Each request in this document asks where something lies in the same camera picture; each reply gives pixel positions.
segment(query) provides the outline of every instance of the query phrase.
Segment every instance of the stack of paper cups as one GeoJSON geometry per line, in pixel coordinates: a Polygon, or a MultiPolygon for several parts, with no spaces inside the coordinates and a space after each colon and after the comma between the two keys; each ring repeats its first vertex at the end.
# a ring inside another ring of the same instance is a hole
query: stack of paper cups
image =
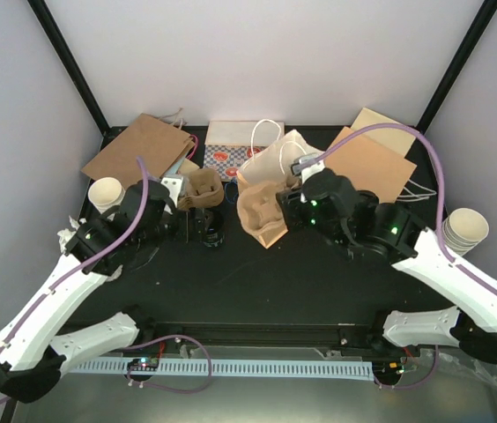
{"type": "Polygon", "coordinates": [[[125,189],[115,178],[101,178],[88,190],[88,199],[100,213],[121,204],[124,195],[125,189]]]}
{"type": "Polygon", "coordinates": [[[472,209],[456,209],[442,224],[446,245],[463,256],[489,234],[486,218],[472,209]]]}

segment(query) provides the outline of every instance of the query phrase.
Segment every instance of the checkered pattern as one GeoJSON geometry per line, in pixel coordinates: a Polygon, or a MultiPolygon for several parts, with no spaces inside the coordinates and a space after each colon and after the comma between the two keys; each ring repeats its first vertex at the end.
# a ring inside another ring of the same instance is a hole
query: checkered pattern
{"type": "MultiPolygon", "coordinates": [[[[265,147],[254,147],[255,153],[265,147]]],[[[237,169],[251,157],[250,147],[228,145],[206,145],[204,167],[218,171],[221,181],[231,181],[237,174],[237,169]]]]}

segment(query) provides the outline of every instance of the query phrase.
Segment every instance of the black frame post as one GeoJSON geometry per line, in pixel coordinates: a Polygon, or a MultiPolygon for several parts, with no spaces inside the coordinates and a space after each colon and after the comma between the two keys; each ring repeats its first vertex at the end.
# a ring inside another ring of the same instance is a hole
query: black frame post
{"type": "Polygon", "coordinates": [[[419,132],[424,134],[428,130],[429,125],[441,108],[444,99],[446,99],[446,96],[449,94],[450,88],[452,88],[456,82],[458,75],[460,75],[471,52],[478,44],[479,39],[487,28],[487,24],[492,20],[496,11],[497,0],[484,0],[484,3],[482,3],[479,8],[478,14],[471,22],[468,32],[460,43],[460,47],[458,47],[454,57],[452,57],[449,67],[446,69],[446,72],[444,72],[441,82],[436,87],[436,90],[434,90],[433,97],[428,102],[425,112],[421,116],[419,123],[417,123],[416,128],[419,132]]]}
{"type": "Polygon", "coordinates": [[[72,79],[72,82],[86,104],[90,115],[92,115],[93,120],[96,122],[96,125],[98,125],[101,135],[105,137],[111,127],[102,113],[98,101],[94,98],[92,90],[88,86],[84,75],[82,75],[82,71],[80,71],[76,59],[70,52],[69,46],[64,40],[61,30],[56,25],[55,19],[48,9],[47,4],[44,0],[27,0],[27,2],[41,23],[43,30],[51,41],[61,62],[63,62],[64,68],[69,72],[70,79],[72,79]]]}

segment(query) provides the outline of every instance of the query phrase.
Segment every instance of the blue cable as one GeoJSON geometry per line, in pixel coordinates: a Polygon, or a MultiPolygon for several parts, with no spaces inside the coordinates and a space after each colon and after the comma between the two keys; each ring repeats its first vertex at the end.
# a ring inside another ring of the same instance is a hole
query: blue cable
{"type": "Polygon", "coordinates": [[[223,190],[225,191],[225,200],[227,200],[227,202],[229,204],[234,204],[234,202],[237,201],[237,198],[239,198],[239,193],[237,192],[237,194],[233,197],[233,200],[229,199],[229,196],[227,195],[227,187],[231,183],[234,183],[235,185],[237,185],[237,181],[235,179],[232,179],[231,181],[229,181],[228,183],[225,184],[225,187],[223,187],[223,190]]]}

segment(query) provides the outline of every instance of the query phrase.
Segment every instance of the white slotted strip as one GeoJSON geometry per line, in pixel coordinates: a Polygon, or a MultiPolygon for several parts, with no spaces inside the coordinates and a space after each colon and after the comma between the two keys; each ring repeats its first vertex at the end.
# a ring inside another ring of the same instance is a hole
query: white slotted strip
{"type": "MultiPolygon", "coordinates": [[[[98,357],[71,373],[124,375],[133,358],[98,357]]],[[[212,360],[214,376],[353,379],[373,381],[372,364],[356,361],[212,360]]],[[[162,359],[156,370],[138,370],[134,375],[206,376],[207,360],[162,359]]]]}

